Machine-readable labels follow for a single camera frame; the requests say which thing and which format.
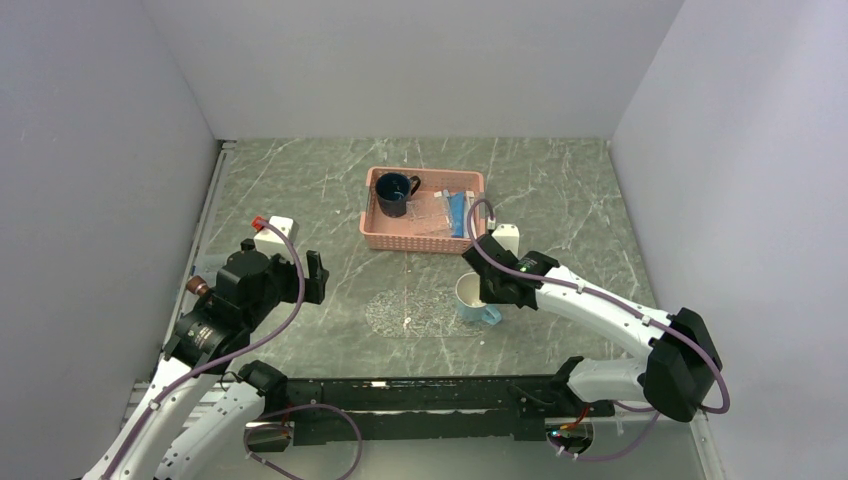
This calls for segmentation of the pink perforated plastic basket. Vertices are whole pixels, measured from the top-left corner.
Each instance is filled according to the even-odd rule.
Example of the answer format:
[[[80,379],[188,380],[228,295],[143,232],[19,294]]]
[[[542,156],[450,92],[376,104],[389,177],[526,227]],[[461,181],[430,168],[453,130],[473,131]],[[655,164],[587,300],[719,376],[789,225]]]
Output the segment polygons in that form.
[[[389,173],[418,177],[421,187],[411,196],[407,213],[398,218],[385,215],[378,202],[376,183]],[[409,252],[461,254],[471,246],[467,234],[452,235],[453,221],[448,197],[465,195],[466,205],[484,197],[479,172],[402,167],[372,167],[366,174],[367,206],[359,229],[369,248]]]

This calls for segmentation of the light blue white mug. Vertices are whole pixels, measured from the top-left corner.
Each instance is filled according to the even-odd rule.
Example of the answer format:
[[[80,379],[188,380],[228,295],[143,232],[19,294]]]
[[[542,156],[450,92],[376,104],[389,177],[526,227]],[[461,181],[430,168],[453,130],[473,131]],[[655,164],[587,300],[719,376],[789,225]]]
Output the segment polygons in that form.
[[[500,310],[482,300],[478,274],[469,272],[462,275],[455,284],[454,292],[457,311],[463,319],[488,325],[496,325],[502,321]]]

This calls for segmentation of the clear acrylic toothbrush holder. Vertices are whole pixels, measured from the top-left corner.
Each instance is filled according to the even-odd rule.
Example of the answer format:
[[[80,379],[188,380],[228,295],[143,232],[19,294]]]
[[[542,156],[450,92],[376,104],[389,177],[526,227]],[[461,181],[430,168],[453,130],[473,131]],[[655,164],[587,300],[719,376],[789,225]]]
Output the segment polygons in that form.
[[[448,200],[434,197],[412,200],[407,203],[407,227],[414,236],[451,237],[451,218]]]

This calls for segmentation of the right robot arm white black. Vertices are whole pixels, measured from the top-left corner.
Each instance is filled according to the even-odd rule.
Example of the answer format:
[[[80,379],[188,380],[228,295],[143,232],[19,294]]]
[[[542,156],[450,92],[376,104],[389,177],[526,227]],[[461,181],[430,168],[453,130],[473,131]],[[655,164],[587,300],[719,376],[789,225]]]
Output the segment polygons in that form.
[[[573,356],[552,377],[551,401],[574,415],[596,402],[641,402],[660,414],[689,422],[709,408],[713,386],[729,409],[722,361],[703,318],[649,308],[579,277],[537,251],[517,258],[491,235],[479,237],[462,255],[480,277],[485,303],[531,308],[578,322],[620,346],[626,357],[591,360]]]

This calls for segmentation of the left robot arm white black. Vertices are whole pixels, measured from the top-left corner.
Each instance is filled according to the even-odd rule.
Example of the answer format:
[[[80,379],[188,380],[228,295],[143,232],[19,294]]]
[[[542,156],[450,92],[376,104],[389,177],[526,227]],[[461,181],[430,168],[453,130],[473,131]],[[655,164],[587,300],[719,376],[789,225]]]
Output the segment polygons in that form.
[[[251,335],[281,303],[319,305],[329,272],[319,252],[300,260],[277,240],[242,241],[216,272],[187,284],[198,299],[179,318],[153,379],[130,419],[87,479],[151,479],[197,403],[233,359],[256,348]]]

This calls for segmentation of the clear textured oval tray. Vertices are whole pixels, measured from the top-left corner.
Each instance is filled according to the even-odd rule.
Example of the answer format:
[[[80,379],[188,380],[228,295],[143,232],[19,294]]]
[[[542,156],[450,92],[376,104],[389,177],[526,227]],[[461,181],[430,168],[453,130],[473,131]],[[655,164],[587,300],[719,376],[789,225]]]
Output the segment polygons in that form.
[[[487,325],[459,315],[451,289],[385,290],[365,307],[365,320],[384,338],[453,338],[482,334]]]

